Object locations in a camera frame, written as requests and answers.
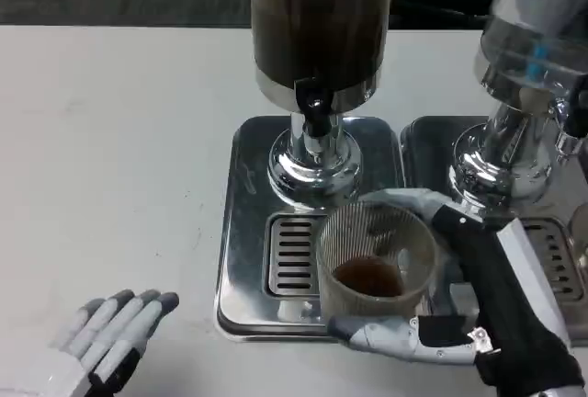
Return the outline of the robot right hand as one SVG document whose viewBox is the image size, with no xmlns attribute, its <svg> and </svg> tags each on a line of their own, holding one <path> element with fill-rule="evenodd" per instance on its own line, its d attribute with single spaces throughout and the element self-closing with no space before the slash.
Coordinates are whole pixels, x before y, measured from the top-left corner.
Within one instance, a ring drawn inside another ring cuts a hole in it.
<svg viewBox="0 0 588 397">
<path fill-rule="evenodd" d="M 582 370 L 522 222 L 485 220 L 427 188 L 372 192 L 334 210 L 315 240 L 322 318 L 358 351 L 474 365 L 501 396 L 581 396 Z M 444 255 L 478 304 L 473 318 L 418 315 Z"/>
</svg>

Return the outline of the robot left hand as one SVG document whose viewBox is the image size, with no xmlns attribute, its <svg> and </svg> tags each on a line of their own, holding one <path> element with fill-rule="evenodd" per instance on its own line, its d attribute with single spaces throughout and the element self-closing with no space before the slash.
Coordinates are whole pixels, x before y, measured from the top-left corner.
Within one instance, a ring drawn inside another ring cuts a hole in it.
<svg viewBox="0 0 588 397">
<path fill-rule="evenodd" d="M 121 290 L 81 307 L 50 343 L 42 396 L 115 396 L 135 372 L 162 319 L 179 305 L 174 292 Z"/>
</svg>

